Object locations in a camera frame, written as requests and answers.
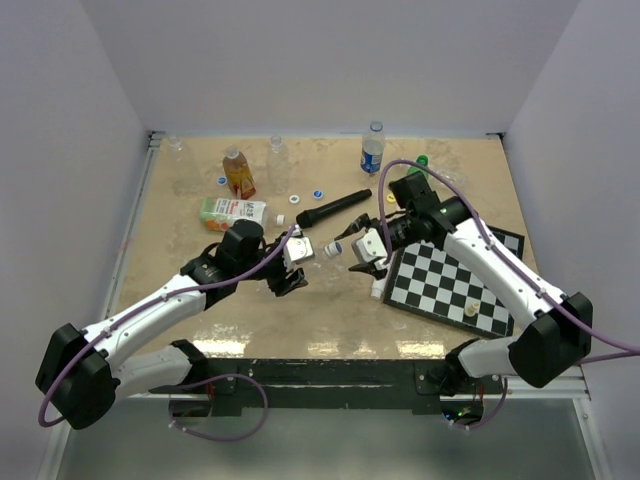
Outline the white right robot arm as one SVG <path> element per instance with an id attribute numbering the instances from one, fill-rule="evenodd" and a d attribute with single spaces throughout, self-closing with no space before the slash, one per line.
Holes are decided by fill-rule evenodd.
<path id="1" fill-rule="evenodd" d="M 590 353 L 593 306 L 585 295 L 568 296 L 539 278 L 460 197 L 440 200 L 423 175 L 393 181 L 390 189 L 402 210 L 398 218 L 362 214 L 343 233 L 355 238 L 352 271 L 380 279 L 393 252 L 431 243 L 467 267 L 522 328 L 517 337 L 472 339 L 451 350 L 432 376 L 442 394 L 469 392 L 488 375 L 514 375 L 542 388 Z"/>

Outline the clear plastic bottle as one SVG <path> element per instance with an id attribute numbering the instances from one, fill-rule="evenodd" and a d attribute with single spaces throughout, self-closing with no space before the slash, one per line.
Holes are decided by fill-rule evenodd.
<path id="1" fill-rule="evenodd" d="M 269 139 L 266 168 L 274 191 L 278 194 L 285 193 L 290 181 L 289 150 L 279 135 L 272 135 Z"/>

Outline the clear crushed bottle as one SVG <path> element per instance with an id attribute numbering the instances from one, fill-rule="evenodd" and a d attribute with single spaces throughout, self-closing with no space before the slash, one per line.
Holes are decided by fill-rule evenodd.
<path id="1" fill-rule="evenodd" d="M 309 265 L 311 267 L 316 268 L 316 269 L 320 269 L 320 268 L 323 268 L 325 266 L 331 266 L 331 265 L 334 265 L 341 258 L 343 253 L 339 257 L 336 257 L 336 258 L 333 258 L 333 259 L 329 259 L 325 255 L 325 253 L 323 251 L 323 248 L 325 247 L 326 244 L 318 246 L 314 250 L 314 256 L 310 260 L 310 263 L 309 263 Z"/>

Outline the white cap of crushed bottle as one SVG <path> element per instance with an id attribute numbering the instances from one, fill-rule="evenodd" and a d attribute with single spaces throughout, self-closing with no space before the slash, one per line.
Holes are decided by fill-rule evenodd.
<path id="1" fill-rule="evenodd" d="M 323 248 L 325 255 L 329 259 L 339 257 L 343 253 L 343 248 L 338 241 L 332 241 Z"/>

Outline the green tea label bottle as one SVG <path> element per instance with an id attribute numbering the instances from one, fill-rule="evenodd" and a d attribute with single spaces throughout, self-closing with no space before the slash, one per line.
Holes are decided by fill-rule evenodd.
<path id="1" fill-rule="evenodd" d="M 266 202 L 222 197 L 206 197 L 200 207 L 199 219 L 209 231 L 225 232 L 239 220 L 260 224 L 283 226 L 287 220 L 282 213 L 270 212 Z"/>

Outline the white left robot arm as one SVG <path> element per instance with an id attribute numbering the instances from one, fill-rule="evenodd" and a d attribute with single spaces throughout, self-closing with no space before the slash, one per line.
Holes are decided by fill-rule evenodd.
<path id="1" fill-rule="evenodd" d="M 200 390 L 211 379 L 205 356 L 192 343 L 175 341 L 147 355 L 139 349 L 228 298 L 242 281 L 264 281 L 277 297 L 305 287 L 301 266 L 314 255 L 311 239 L 298 225 L 268 243 L 259 224 L 241 220 L 129 308 L 83 328 L 60 326 L 35 378 L 44 396 L 38 424 L 51 428 L 66 422 L 80 430 L 132 395 L 158 387 Z"/>

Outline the gold label drink bottle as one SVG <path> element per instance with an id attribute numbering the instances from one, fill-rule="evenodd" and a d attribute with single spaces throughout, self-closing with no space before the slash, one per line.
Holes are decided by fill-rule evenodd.
<path id="1" fill-rule="evenodd" d="M 237 146 L 232 145 L 225 150 L 222 166 L 229 188 L 236 198 L 248 200 L 256 193 L 248 160 Z"/>

